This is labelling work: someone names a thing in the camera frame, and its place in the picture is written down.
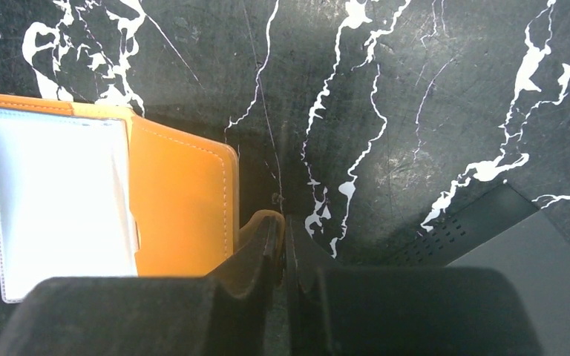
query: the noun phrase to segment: wallet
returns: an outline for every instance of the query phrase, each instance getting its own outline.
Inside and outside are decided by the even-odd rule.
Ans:
[[[238,244],[228,145],[129,108],[0,95],[1,296],[50,277],[209,273]]]

